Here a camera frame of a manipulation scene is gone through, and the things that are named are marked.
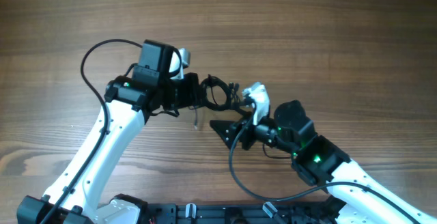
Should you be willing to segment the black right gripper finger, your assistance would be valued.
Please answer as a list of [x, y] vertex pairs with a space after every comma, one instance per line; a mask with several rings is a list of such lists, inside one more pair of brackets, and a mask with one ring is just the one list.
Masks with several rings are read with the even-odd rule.
[[231, 105], [231, 109], [239, 113], [244, 118], [250, 118], [253, 114], [252, 103], [235, 102]]
[[225, 120], [212, 120], [210, 121], [210, 127], [223, 140], [227, 148], [230, 149], [237, 135], [237, 123]]

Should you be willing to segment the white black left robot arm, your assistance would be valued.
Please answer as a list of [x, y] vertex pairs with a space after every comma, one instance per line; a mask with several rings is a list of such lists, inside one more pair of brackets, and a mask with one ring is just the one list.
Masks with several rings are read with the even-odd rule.
[[100, 206], [102, 192], [129, 143], [150, 117], [179, 115], [196, 104], [198, 77], [184, 73], [191, 54], [185, 48], [145, 40], [138, 62], [110, 81], [98, 100], [98, 118], [64, 172], [41, 198], [26, 196], [19, 223], [143, 223], [147, 202], [117, 195]]

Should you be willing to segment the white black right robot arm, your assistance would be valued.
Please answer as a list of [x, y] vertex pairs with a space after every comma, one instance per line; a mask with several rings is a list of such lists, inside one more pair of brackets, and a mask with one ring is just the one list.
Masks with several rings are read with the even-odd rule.
[[240, 144], [249, 150], [255, 142], [286, 152], [291, 167], [310, 189], [330, 195], [324, 206], [325, 221], [333, 223], [435, 223], [436, 218], [410, 205], [366, 173], [343, 150], [315, 131], [313, 121], [297, 100], [277, 107], [273, 117], [255, 119], [246, 112], [237, 122], [210, 121], [230, 152]]

